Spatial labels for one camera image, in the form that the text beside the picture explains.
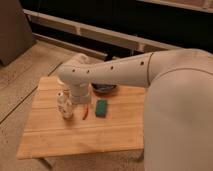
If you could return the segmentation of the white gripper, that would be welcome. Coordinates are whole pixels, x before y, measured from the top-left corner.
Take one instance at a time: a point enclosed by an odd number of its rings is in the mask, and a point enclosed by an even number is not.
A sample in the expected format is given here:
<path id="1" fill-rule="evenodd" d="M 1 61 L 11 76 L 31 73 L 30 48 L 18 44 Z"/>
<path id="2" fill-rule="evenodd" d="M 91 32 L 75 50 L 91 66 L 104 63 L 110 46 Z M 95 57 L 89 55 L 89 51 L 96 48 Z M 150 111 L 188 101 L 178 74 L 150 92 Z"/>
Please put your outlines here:
<path id="1" fill-rule="evenodd" d="M 69 88 L 69 99 L 73 104 L 88 104 L 91 101 L 88 84 L 71 84 Z"/>

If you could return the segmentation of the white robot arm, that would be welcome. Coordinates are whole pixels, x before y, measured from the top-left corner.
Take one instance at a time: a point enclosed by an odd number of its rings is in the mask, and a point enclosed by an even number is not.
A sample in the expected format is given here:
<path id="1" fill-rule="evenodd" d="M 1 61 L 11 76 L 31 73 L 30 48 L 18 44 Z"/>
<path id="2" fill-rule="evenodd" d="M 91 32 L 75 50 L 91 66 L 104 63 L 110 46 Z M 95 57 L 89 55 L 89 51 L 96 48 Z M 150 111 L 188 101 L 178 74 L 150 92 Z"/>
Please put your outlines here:
<path id="1" fill-rule="evenodd" d="M 77 54 L 59 78 L 81 102 L 88 85 L 145 87 L 145 171 L 213 171 L 213 54 L 200 49 L 144 53 L 89 64 Z"/>

